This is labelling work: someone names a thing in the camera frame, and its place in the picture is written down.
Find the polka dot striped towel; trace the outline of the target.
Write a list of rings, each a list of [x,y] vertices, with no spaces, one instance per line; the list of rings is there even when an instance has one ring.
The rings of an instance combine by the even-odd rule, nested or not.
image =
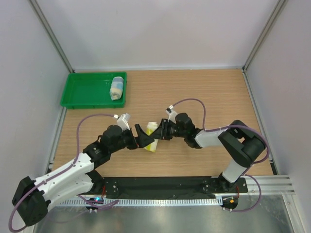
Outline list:
[[[123,85],[124,79],[121,76],[117,76],[112,79],[109,91],[111,100],[119,100],[122,97]]]

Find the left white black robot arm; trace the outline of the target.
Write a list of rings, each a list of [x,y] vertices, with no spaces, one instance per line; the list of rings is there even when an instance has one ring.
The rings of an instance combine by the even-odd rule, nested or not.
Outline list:
[[[153,143],[139,124],[135,125],[137,135],[131,129],[118,125],[109,126],[97,140],[79,152],[74,159],[55,171],[31,179],[23,178],[12,199],[14,206],[9,217],[9,229],[13,229],[14,213],[18,213],[26,227],[37,224],[58,203],[82,193],[98,194],[102,191],[101,175],[95,170],[108,162],[111,155],[127,148],[135,150]]]

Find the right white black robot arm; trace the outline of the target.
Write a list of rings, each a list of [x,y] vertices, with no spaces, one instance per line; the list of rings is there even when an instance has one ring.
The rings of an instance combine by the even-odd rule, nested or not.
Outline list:
[[[180,137],[194,149],[223,146],[232,158],[217,181],[219,188],[224,192],[232,191],[237,185],[237,180],[253,164],[264,161],[257,161],[264,150],[267,150],[265,158],[270,152],[267,140],[240,120],[235,120],[225,127],[205,130],[195,127],[186,113],[171,114],[168,119],[162,119],[150,137],[159,140]]]

